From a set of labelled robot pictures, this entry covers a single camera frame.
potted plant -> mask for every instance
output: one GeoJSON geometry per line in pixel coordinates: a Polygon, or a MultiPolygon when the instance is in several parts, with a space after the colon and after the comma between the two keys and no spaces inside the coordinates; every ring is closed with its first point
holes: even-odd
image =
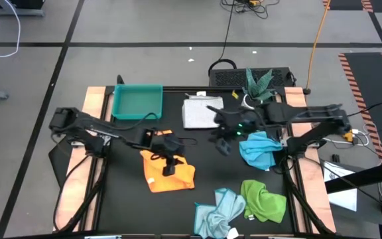
{"type": "Polygon", "coordinates": [[[253,109],[254,106],[261,104],[263,100],[267,100],[273,96],[271,92],[274,91],[274,89],[268,89],[269,82],[273,78],[272,69],[262,76],[257,83],[253,78],[251,70],[247,68],[245,71],[247,75],[247,83],[245,88],[243,87],[245,95],[241,105],[253,109]]]}

green plant leaves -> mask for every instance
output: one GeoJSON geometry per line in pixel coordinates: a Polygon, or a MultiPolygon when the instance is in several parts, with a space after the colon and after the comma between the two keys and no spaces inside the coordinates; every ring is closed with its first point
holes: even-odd
{"type": "Polygon", "coordinates": [[[245,69],[245,74],[247,77],[247,84],[246,88],[243,88],[244,94],[249,95],[250,98],[254,100],[266,100],[273,96],[271,93],[273,90],[267,90],[269,82],[273,78],[272,69],[262,76],[257,83],[255,82],[253,74],[249,68],[245,69]]]}
{"type": "Polygon", "coordinates": [[[270,69],[264,76],[260,77],[259,81],[257,82],[257,86],[261,92],[268,88],[269,82],[272,80],[272,78],[272,69],[270,69]]]}
{"type": "Polygon", "coordinates": [[[249,68],[245,69],[247,76],[247,94],[251,97],[256,97],[259,94],[257,84],[253,78],[253,74],[249,68]]]}
{"type": "Polygon", "coordinates": [[[258,100],[267,100],[267,99],[269,99],[272,96],[273,96],[273,94],[270,93],[270,91],[265,91],[260,96],[257,96],[256,99],[258,99],[258,100]]]}

wooden table frame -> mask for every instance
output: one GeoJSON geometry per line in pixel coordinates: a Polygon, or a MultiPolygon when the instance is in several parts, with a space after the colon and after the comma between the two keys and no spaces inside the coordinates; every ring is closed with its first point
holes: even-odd
{"type": "MultiPolygon", "coordinates": [[[[100,118],[103,109],[103,101],[105,98],[106,87],[89,87],[86,92],[84,106],[82,111],[88,113],[93,117],[100,118]]],[[[306,106],[302,88],[285,88],[285,98],[291,106],[306,106]]],[[[113,103],[113,96],[108,97],[107,108],[104,115],[104,120],[111,119],[111,107],[113,103]]],[[[293,123],[291,125],[292,133],[294,136],[300,136],[309,131],[312,126],[310,123],[293,123]]],[[[77,165],[81,159],[84,158],[84,148],[75,148],[72,151],[68,171],[77,165]]],[[[314,148],[308,148],[306,156],[319,162],[318,152],[314,148]]],[[[56,213],[56,223],[59,228],[63,227],[77,211],[78,207],[84,200],[88,179],[90,177],[92,159],[87,159],[80,167],[78,167],[66,181],[64,189],[58,205],[56,213]]],[[[94,183],[98,178],[101,169],[102,160],[98,159],[96,163],[94,183]]],[[[331,213],[330,203],[326,192],[324,177],[322,169],[319,165],[309,160],[300,160],[295,167],[296,170],[300,169],[302,185],[300,188],[304,191],[304,195],[308,204],[312,207],[320,220],[333,232],[336,231],[334,220],[331,213]]],[[[291,177],[295,183],[298,184],[296,179],[296,171],[291,171],[291,177]]],[[[91,230],[94,223],[94,214],[96,210],[96,197],[93,199],[86,214],[86,221],[84,222],[84,229],[91,230]]],[[[317,233],[316,228],[312,223],[307,225],[305,222],[304,213],[300,203],[294,198],[294,205],[296,210],[297,229],[299,232],[307,232],[306,228],[311,229],[317,233]]]]}

blue towel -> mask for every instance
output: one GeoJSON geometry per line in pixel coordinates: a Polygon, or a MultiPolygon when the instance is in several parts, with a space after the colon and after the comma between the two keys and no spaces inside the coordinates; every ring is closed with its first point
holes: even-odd
{"type": "Polygon", "coordinates": [[[244,160],[250,166],[262,170],[275,165],[272,151],[281,149],[281,143],[269,139],[265,131],[251,133],[247,141],[239,142],[239,152],[244,160]]]}
{"type": "Polygon", "coordinates": [[[245,208],[243,196],[237,196],[230,189],[215,190],[215,199],[216,206],[196,203],[194,233],[203,239],[226,238],[231,229],[228,223],[240,215],[245,208]]]}

orange cable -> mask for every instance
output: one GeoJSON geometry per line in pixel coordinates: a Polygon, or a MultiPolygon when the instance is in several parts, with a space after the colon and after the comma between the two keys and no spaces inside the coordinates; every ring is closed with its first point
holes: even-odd
{"type": "Polygon", "coordinates": [[[310,62],[309,62],[309,69],[308,69],[308,81],[306,83],[306,89],[309,89],[310,77],[311,77],[311,74],[312,74],[313,56],[314,56],[314,53],[315,53],[316,44],[318,44],[318,39],[319,39],[321,30],[322,30],[322,27],[324,26],[324,21],[325,21],[326,13],[328,12],[328,9],[330,8],[330,3],[331,3],[331,0],[328,0],[327,4],[325,6],[324,16],[322,16],[322,20],[321,20],[321,23],[319,25],[318,33],[316,33],[315,42],[313,43],[312,54],[310,54],[310,62]]]}

